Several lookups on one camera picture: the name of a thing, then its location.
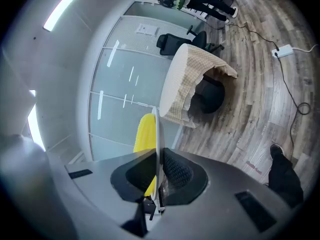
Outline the white paper notice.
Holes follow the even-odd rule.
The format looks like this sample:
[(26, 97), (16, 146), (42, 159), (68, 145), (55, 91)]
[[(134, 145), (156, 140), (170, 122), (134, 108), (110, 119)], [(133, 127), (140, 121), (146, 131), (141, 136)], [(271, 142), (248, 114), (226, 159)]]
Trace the white paper notice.
[(155, 36), (157, 34), (158, 29), (158, 26), (140, 23), (135, 32), (137, 34)]

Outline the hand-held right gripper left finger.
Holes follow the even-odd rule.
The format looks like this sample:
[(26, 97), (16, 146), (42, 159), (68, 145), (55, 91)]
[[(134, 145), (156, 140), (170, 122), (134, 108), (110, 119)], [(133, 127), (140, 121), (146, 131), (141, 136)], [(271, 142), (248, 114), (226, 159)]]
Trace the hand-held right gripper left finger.
[(147, 149), (127, 155), (67, 165), (74, 174), (89, 170), (91, 173), (75, 177), (73, 181), (84, 196), (103, 214), (118, 225), (123, 225), (141, 212), (145, 220), (144, 194), (156, 174), (157, 154)]

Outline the person's black shoe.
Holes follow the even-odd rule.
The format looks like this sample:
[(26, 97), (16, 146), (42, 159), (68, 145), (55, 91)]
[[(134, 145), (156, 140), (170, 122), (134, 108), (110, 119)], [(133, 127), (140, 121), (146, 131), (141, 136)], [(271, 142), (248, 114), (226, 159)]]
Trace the person's black shoe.
[(269, 148), (271, 159), (283, 159), (285, 158), (283, 148), (278, 144), (272, 144)]

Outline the long ceiling light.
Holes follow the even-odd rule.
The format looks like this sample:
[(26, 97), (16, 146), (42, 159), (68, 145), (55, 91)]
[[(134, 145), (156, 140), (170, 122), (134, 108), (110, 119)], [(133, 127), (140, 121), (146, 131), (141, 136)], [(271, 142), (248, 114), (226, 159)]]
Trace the long ceiling light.
[(49, 15), (48, 19), (43, 25), (43, 28), (46, 31), (51, 32), (64, 11), (68, 8), (68, 6), (73, 2), (74, 0), (61, 0), (57, 6), (54, 8), (54, 10)]

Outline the yellow checkered tablecloth table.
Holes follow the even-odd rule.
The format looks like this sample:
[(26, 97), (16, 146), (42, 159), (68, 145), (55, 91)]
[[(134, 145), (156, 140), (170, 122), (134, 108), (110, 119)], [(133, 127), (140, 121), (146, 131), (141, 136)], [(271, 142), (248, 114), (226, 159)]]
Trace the yellow checkered tablecloth table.
[(199, 102), (198, 109), (204, 114), (211, 114), (217, 111), (225, 99), (225, 87), (222, 82), (212, 79), (205, 74), (203, 79), (195, 88), (195, 94), (191, 103)]

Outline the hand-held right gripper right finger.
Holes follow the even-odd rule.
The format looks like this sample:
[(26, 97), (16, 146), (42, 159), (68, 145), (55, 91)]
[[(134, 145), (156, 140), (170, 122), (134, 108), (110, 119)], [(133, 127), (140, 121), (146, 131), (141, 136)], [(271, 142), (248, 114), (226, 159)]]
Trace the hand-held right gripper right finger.
[(149, 233), (152, 240), (272, 240), (292, 210), (272, 190), (242, 170), (173, 150), (207, 174), (204, 191), (190, 204), (168, 206)]

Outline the yellow object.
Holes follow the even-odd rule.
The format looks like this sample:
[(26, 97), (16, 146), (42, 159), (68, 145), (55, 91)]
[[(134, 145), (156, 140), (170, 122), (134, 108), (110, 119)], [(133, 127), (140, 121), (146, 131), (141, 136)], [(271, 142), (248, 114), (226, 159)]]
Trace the yellow object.
[[(152, 113), (144, 115), (138, 125), (133, 152), (152, 150), (156, 148), (156, 117)], [(150, 156), (137, 166), (138, 188), (144, 192), (145, 197), (154, 198), (156, 186), (154, 157)]]

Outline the person's black trousers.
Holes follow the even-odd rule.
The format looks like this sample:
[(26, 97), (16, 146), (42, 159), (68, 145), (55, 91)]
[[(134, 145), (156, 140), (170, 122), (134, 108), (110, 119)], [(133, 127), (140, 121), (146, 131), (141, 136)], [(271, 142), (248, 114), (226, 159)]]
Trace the person's black trousers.
[(304, 201), (301, 182), (292, 167), (292, 163), (283, 155), (272, 160), (268, 174), (268, 187), (278, 194), (291, 208)]

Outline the white power strip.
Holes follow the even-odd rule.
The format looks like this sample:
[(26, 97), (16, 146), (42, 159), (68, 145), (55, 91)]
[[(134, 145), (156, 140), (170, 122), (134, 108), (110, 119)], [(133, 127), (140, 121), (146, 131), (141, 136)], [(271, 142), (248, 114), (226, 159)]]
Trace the white power strip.
[(277, 59), (277, 58), (282, 58), (286, 57), (289, 55), (292, 55), (294, 53), (293, 48), (290, 44), (280, 46), (278, 49), (273, 49), (272, 50), (272, 56)]

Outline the black office chair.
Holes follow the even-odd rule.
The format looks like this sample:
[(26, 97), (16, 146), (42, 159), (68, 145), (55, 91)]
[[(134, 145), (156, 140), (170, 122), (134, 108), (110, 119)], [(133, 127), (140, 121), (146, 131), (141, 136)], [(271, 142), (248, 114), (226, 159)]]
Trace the black office chair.
[(225, 49), (221, 44), (216, 46), (214, 43), (207, 43), (207, 33), (205, 31), (195, 33), (192, 31), (192, 28), (193, 26), (191, 25), (186, 34), (192, 34), (194, 36), (193, 40), (178, 37), (170, 33), (160, 35), (156, 43), (156, 47), (160, 49), (160, 55), (174, 56), (183, 44), (193, 45), (211, 54), (218, 49)]

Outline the yellow checkered tablecloth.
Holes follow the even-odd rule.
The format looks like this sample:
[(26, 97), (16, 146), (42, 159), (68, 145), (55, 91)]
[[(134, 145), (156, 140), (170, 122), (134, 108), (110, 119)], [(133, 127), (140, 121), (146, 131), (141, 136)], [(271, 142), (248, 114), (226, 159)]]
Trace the yellow checkered tablecloth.
[(238, 73), (221, 58), (191, 44), (182, 44), (174, 55), (163, 84), (159, 116), (189, 128), (199, 124), (188, 116), (196, 86), (204, 74), (217, 69), (237, 78)]

